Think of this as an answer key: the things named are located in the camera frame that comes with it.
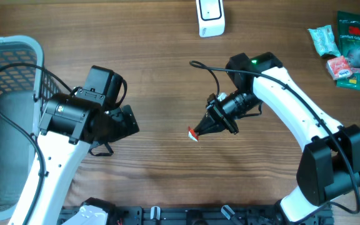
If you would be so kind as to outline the pale green small packet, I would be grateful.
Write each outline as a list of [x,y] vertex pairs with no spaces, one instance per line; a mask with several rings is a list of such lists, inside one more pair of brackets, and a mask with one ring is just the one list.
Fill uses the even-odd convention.
[[341,55],[336,45],[331,25],[308,29],[308,31],[312,37],[315,50],[320,57],[323,58],[329,55],[339,57]]

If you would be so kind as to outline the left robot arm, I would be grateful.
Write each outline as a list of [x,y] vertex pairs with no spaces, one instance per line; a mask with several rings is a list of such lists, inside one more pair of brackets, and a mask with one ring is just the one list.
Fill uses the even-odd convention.
[[92,66],[85,85],[71,94],[54,94],[39,123],[36,156],[10,224],[56,224],[73,177],[86,154],[139,132],[130,106],[123,106],[122,76]]

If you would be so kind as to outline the green 3M gloves packet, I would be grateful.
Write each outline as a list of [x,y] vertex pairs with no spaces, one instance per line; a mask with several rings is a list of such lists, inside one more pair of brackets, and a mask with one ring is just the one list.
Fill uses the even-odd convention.
[[336,85],[360,91],[360,14],[337,12],[337,38],[352,75],[338,80]]

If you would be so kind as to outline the red small packet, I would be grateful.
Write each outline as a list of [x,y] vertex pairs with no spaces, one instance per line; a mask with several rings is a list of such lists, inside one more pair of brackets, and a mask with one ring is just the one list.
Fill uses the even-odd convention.
[[190,126],[188,127],[188,137],[193,141],[199,141],[199,134]]

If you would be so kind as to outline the red white small carton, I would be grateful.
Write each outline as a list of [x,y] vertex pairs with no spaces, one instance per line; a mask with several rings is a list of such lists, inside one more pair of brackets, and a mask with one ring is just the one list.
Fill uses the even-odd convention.
[[348,61],[344,56],[335,57],[326,63],[326,68],[333,80],[349,78],[353,75]]

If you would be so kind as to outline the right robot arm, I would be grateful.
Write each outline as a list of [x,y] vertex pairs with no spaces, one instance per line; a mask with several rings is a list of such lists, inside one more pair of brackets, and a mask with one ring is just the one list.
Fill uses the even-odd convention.
[[221,131],[236,134],[237,120],[253,116],[268,105],[296,138],[302,156],[297,187],[271,206],[249,206],[239,217],[228,205],[221,214],[234,224],[332,224],[336,199],[353,193],[354,214],[360,211],[360,128],[343,126],[321,110],[291,79],[271,52],[231,57],[223,68],[235,91],[215,92],[207,99],[201,122],[188,136]]

